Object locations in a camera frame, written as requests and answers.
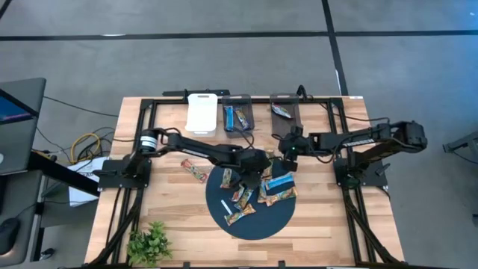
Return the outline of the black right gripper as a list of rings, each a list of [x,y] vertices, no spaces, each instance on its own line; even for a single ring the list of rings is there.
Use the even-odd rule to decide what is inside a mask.
[[[303,127],[292,126],[291,131],[284,138],[279,139],[279,151],[282,154],[282,166],[290,172],[298,168],[298,156],[313,156],[311,140],[303,136]]]

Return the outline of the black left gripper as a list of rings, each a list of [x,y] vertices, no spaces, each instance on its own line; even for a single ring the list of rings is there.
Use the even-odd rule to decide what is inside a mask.
[[[261,184],[263,172],[270,166],[268,154],[262,149],[248,149],[242,153],[242,176],[234,177],[234,190],[256,189]]]

